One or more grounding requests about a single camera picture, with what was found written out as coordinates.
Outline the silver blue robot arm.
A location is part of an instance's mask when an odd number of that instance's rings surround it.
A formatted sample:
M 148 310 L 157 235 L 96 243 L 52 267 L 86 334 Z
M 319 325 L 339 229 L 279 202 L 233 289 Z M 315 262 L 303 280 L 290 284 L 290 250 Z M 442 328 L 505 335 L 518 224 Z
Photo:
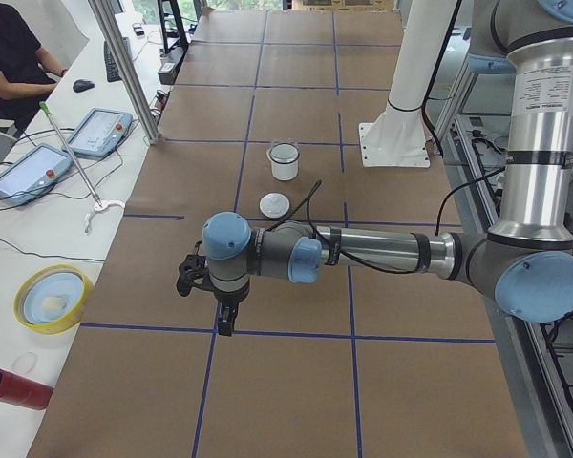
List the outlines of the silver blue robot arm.
M 564 212 L 573 170 L 573 1 L 478 1 L 473 54 L 515 69 L 499 219 L 485 235 L 386 233 L 281 222 L 252 228 L 223 212 L 203 226 L 204 288 L 230 335 L 250 277 L 312 283 L 322 265 L 433 273 L 474 287 L 505 313 L 549 323 L 573 311 L 573 238 Z

